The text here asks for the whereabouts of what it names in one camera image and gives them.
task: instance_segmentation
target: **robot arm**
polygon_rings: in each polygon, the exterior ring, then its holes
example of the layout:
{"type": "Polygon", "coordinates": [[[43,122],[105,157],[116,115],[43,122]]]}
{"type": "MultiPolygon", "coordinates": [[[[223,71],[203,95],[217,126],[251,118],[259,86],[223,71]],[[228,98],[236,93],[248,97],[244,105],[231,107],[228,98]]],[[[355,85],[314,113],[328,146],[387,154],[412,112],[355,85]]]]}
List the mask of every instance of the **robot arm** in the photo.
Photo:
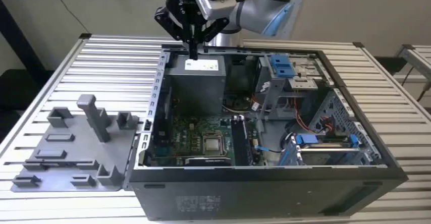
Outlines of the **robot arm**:
{"type": "Polygon", "coordinates": [[[244,28],[274,36],[287,20],[288,9],[290,0],[167,0],[156,10],[155,20],[172,38],[184,42],[189,58],[196,60],[197,45],[220,32],[244,28]]]}
{"type": "Polygon", "coordinates": [[[172,38],[187,44],[191,59],[197,59],[197,45],[209,42],[229,23],[235,5],[236,0],[167,0],[165,7],[157,8],[155,19],[172,38]]]}

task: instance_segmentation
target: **aluminum table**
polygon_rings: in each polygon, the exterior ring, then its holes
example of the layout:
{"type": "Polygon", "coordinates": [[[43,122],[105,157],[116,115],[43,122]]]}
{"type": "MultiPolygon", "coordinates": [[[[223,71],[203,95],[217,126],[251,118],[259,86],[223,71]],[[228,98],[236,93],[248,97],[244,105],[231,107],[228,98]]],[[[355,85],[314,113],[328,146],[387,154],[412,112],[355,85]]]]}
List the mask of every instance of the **aluminum table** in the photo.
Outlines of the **aluminum table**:
{"type": "MultiPolygon", "coordinates": [[[[73,114],[83,93],[108,114],[143,118],[167,38],[92,35],[79,39],[0,145],[0,220],[13,223],[147,223],[133,192],[13,193],[11,179],[31,156],[56,106],[73,114]]],[[[363,47],[352,43],[244,40],[246,47],[323,50],[410,181],[350,218],[207,220],[199,223],[431,223],[431,116],[363,47]]],[[[167,221],[164,223],[188,223],[167,221]]]]}

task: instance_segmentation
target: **green circuit board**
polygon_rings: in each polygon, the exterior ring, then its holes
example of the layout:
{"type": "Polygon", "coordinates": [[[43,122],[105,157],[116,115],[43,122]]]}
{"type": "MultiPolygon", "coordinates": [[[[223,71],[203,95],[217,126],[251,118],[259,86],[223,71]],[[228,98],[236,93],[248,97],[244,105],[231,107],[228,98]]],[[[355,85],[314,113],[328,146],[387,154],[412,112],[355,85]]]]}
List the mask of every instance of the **green circuit board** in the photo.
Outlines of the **green circuit board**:
{"type": "MultiPolygon", "coordinates": [[[[247,122],[247,129],[250,139],[254,139],[254,122],[247,122]]],[[[235,166],[231,134],[229,119],[175,117],[169,134],[171,145],[155,148],[157,165],[181,166],[183,160],[191,157],[225,157],[235,166]]]]}

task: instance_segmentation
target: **gray cable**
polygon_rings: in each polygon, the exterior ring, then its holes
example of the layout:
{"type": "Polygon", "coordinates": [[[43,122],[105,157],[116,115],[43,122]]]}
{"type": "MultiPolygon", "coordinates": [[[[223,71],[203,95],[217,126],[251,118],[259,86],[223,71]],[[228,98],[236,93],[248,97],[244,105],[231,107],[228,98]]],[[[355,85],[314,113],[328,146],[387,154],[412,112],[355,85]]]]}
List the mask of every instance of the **gray cable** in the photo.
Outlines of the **gray cable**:
{"type": "Polygon", "coordinates": [[[76,17],[76,15],[72,13],[72,11],[69,11],[65,3],[63,0],[60,0],[61,4],[64,5],[67,11],[69,12],[69,14],[75,17],[76,21],[80,23],[80,25],[83,26],[84,30],[87,31],[87,33],[89,33],[89,30],[87,29],[87,27],[84,26],[84,24],[81,23],[81,21],[79,20],[79,18],[76,17]]]}
{"type": "Polygon", "coordinates": [[[403,80],[402,86],[404,86],[404,83],[406,83],[406,80],[408,78],[408,75],[410,75],[411,71],[412,71],[412,66],[411,66],[411,69],[408,70],[408,73],[406,74],[406,78],[403,80]]]}
{"type": "Polygon", "coordinates": [[[420,95],[419,95],[419,98],[418,98],[418,100],[416,100],[418,102],[422,100],[423,95],[424,95],[424,92],[426,92],[426,91],[423,90],[423,91],[422,91],[422,93],[420,93],[420,95]]]}

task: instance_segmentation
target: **red wire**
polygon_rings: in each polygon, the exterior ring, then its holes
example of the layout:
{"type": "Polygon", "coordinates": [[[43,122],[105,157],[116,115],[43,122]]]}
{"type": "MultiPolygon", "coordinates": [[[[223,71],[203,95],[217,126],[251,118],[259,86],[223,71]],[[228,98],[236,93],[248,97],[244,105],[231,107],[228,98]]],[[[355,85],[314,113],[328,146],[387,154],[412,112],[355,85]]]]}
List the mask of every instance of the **red wire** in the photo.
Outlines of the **red wire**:
{"type": "Polygon", "coordinates": [[[326,124],[326,126],[328,127],[330,131],[332,131],[332,127],[331,127],[331,125],[326,124]]]}
{"type": "Polygon", "coordinates": [[[298,125],[310,133],[315,133],[304,124],[303,119],[298,113],[298,106],[296,106],[296,98],[294,98],[294,105],[295,105],[295,118],[296,118],[296,122],[298,125]]]}

